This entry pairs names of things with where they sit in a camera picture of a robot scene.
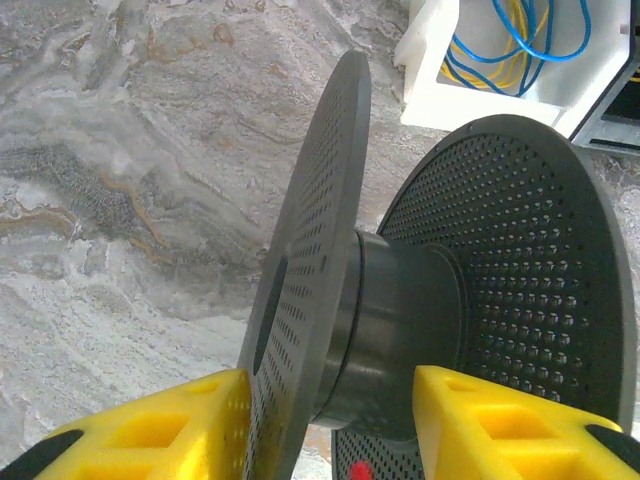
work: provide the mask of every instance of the marble surface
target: marble surface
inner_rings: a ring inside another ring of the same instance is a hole
[[[371,62],[359,226],[375,228],[443,135],[399,124],[402,3],[0,3],[0,465],[74,418],[235,365],[298,149],[349,48]],[[637,280],[638,164],[593,159]],[[312,428],[295,478],[330,478],[329,459]]]

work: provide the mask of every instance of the yellow cable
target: yellow cable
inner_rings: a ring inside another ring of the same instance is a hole
[[[638,68],[636,70],[636,73],[640,73],[640,68]],[[631,77],[631,79],[629,80],[630,82],[633,83],[640,83],[640,77],[636,77],[635,75],[633,77]]]
[[[527,30],[527,23],[526,23],[525,18],[524,18],[524,11],[522,9],[522,4],[520,3],[519,0],[510,0],[510,2],[509,2],[509,10],[510,10],[510,14],[511,14],[511,18],[510,18],[511,23],[515,23],[515,21],[517,19],[517,21],[518,21],[518,25],[517,25],[518,32],[523,37],[526,38],[528,36],[529,32]],[[514,41],[513,37],[510,36],[509,37],[509,41],[507,43],[507,46],[506,46],[506,48],[505,48],[505,50],[503,52],[503,55],[509,53],[512,50],[513,41]],[[463,54],[464,53],[464,52],[462,52],[460,47],[458,47],[455,43],[452,43],[452,49],[456,53],[459,53],[459,54]],[[488,75],[487,79],[488,80],[494,80],[494,79],[498,78],[500,75],[502,75],[502,72],[504,70],[504,66],[505,66],[505,64],[507,62],[510,62],[510,64],[511,64],[510,67],[509,67],[508,73],[507,73],[507,78],[510,78],[511,75],[513,74],[513,69],[515,68],[515,66],[517,64],[519,56],[520,56],[520,54],[517,54],[517,55],[514,55],[509,60],[505,60],[504,62],[500,62],[499,67],[496,69],[496,71],[493,72],[492,74]],[[451,73],[451,71],[450,71],[450,69],[449,69],[449,67],[447,66],[446,63],[443,63],[443,68],[441,70],[445,74],[445,76],[447,76],[449,79],[454,80],[456,82],[459,82],[459,80],[452,75],[452,73]],[[521,75],[522,74],[524,74],[524,62],[522,64],[522,73],[521,73]],[[469,83],[471,83],[473,86],[475,86],[476,88],[488,88],[487,84],[484,81],[480,80],[478,77],[476,77],[473,74],[466,73],[466,72],[460,72],[459,75],[462,78],[464,78],[465,80],[467,80]],[[516,81],[517,81],[517,79],[514,80],[511,83],[511,85],[513,85]],[[499,82],[499,83],[501,83],[501,84],[500,85],[496,85],[496,86],[498,86],[498,88],[507,88],[507,86],[511,86],[511,85],[507,85],[506,84],[507,82],[505,82],[504,80],[502,82]]]
[[[510,2],[509,2],[509,10],[510,10],[511,23],[515,23],[516,20],[517,20],[517,22],[518,22],[518,24],[517,24],[518,32],[523,37],[526,38],[528,36],[527,21],[525,19],[525,13],[524,13],[521,1],[520,0],[510,0]],[[535,32],[536,36],[540,33],[540,31],[547,24],[548,19],[549,19],[549,7],[547,7],[547,10],[546,10],[544,16],[542,17],[542,19],[540,20],[540,23],[538,24],[538,27],[536,28],[536,32]],[[513,40],[513,37],[510,36],[509,37],[509,41],[507,42],[507,46],[505,48],[504,54],[509,53],[512,50],[513,45],[514,45],[514,40]],[[463,53],[460,50],[460,48],[457,45],[453,44],[453,43],[452,43],[452,49],[457,53]],[[494,82],[494,83],[496,84],[496,86],[498,88],[502,88],[502,89],[508,88],[508,87],[512,87],[517,82],[519,82],[522,79],[523,75],[524,75],[527,55],[528,54],[526,52],[521,51],[521,52],[518,52],[516,55],[514,55],[509,60],[505,60],[504,62],[500,62],[499,67],[496,69],[496,71],[494,71],[492,74],[488,75],[487,79],[494,80],[494,79],[500,77],[502,75],[502,72],[504,71],[504,65],[507,62],[510,62],[509,69],[507,70],[507,73],[504,76],[504,78],[502,78],[500,81]],[[518,65],[518,63],[520,63],[520,72],[519,72],[518,75],[514,76],[513,73],[514,73],[514,70],[515,70],[516,66]],[[454,82],[460,83],[459,80],[452,75],[449,67],[445,63],[442,64],[442,67],[440,68],[440,71],[447,78],[449,78],[450,80],[453,80]],[[469,83],[471,83],[476,88],[489,88],[489,86],[484,81],[480,80],[475,75],[472,75],[472,74],[466,73],[466,72],[459,72],[458,75],[460,75],[462,78],[467,80]]]

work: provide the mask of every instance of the blue cable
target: blue cable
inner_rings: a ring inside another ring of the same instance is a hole
[[[464,70],[467,73],[470,73],[471,75],[476,77],[478,80],[483,82],[485,85],[487,85],[487,87],[489,87],[494,92],[499,93],[501,95],[507,95],[507,93],[504,90],[502,90],[500,87],[498,87],[495,83],[493,83],[491,80],[489,80],[483,74],[478,72],[475,68],[469,67],[469,66],[465,65],[464,63],[460,63],[458,60],[456,60],[456,58],[453,56],[453,52],[451,51],[451,47],[449,47],[449,50],[447,50],[447,58],[446,58],[446,60],[447,60],[447,66],[449,67],[449,70],[451,71],[451,74],[453,75],[453,77],[456,80],[461,81],[460,78],[463,78],[463,77],[461,75],[458,75],[458,73],[455,72],[455,70],[453,70],[451,68],[451,65],[448,62],[451,62],[456,67],[458,67],[459,69]],[[478,90],[478,88],[476,86],[474,86],[471,82],[468,82],[468,81],[464,80],[462,83],[467,87],[473,88],[474,90]]]
[[[533,4],[534,0],[529,0],[529,3],[525,2],[525,0],[522,0],[522,6],[525,9],[525,11],[527,12],[527,16],[532,19],[535,22],[536,16],[535,16],[535,6]],[[551,13],[551,3],[549,5],[549,13]],[[547,42],[548,42],[548,47],[551,47],[550,44],[551,41],[551,37],[550,37],[550,33],[547,29]],[[491,80],[489,80],[485,75],[481,74],[480,72],[478,72],[476,69],[469,67],[467,65],[464,65],[463,63],[459,62],[454,56],[453,56],[453,51],[451,50],[451,47],[449,47],[449,49],[447,50],[447,56],[445,58],[445,64],[447,65],[447,67],[449,67],[449,71],[451,72],[453,78],[455,78],[456,80],[458,80],[460,83],[462,83],[463,85],[465,85],[468,88],[472,88],[474,90],[479,90],[476,86],[474,86],[471,82],[467,81],[464,79],[464,77],[462,77],[460,74],[458,74],[458,72],[453,68],[453,65],[455,65],[456,67],[458,67],[461,70],[464,70],[467,73],[470,73],[471,75],[473,75],[474,77],[476,77],[478,80],[480,80],[481,82],[483,82],[485,85],[487,85],[487,87],[489,87],[491,90],[493,90],[496,93],[499,93],[501,95],[508,95],[504,90],[502,90],[500,87],[498,87],[495,83],[493,83]],[[529,85],[526,87],[526,90],[523,90],[523,83],[526,81],[526,78],[529,76],[529,71],[531,70],[531,57],[527,57],[527,65],[524,71],[524,75],[523,75],[523,80],[520,83],[520,90],[518,91],[518,93],[516,94],[516,96],[521,96],[524,95],[524,93],[526,93],[526,91],[531,88],[531,85],[533,84],[533,82],[535,82],[535,80],[538,78],[538,75],[540,74],[540,70],[542,69],[542,65],[538,65],[536,72],[534,73],[534,78],[532,79],[531,82],[529,82]]]
[[[533,3],[527,4],[526,2],[524,2],[524,0],[521,3],[522,3],[522,7],[524,8],[525,14],[527,15],[527,27],[529,29],[529,39],[527,40],[527,42],[531,44],[535,39],[536,30],[538,28],[537,22],[536,22],[535,6],[533,5]],[[460,40],[460,38],[455,33],[453,34],[453,43],[455,43],[456,46],[460,50],[462,50],[462,52],[465,55],[467,55],[470,59],[480,63],[500,63],[510,59],[511,57],[513,57],[514,55],[522,51],[522,48],[516,47],[513,50],[511,50],[509,53],[505,53],[500,57],[486,58],[486,57],[481,57],[480,55],[476,55],[471,49],[469,49],[469,47],[467,47],[462,42],[462,40]]]
[[[518,42],[522,50],[527,52],[529,55],[539,58],[540,60],[546,60],[549,62],[566,62],[569,60],[573,60],[577,56],[581,55],[587,45],[589,44],[589,40],[591,40],[591,15],[589,13],[589,6],[587,5],[587,0],[580,0],[580,8],[582,9],[582,15],[584,17],[584,39],[582,41],[582,45],[575,52],[569,55],[557,56],[557,55],[549,55],[548,53],[539,52],[533,49],[530,45],[528,45],[527,41],[522,38],[518,30],[513,26],[509,18],[507,17],[506,12],[500,5],[500,0],[492,0],[493,6],[496,10],[496,13],[500,17],[500,20],[504,23],[507,31],[513,36],[513,38]]]
[[[547,22],[547,34],[545,39],[545,47],[544,52],[549,53],[551,51],[551,44],[553,43],[553,18],[554,18],[554,10],[555,10],[555,0],[549,0],[549,21]],[[525,69],[524,75],[522,76],[522,80],[520,81],[520,91],[516,94],[516,97],[521,97],[525,93],[529,91],[529,89],[533,86],[533,84],[538,79],[540,75],[540,71],[544,66],[545,61],[539,60],[538,66],[536,67],[536,71],[533,73],[533,77],[525,85],[525,81],[529,76],[529,69],[531,67],[531,57],[529,56],[527,59],[527,67]]]

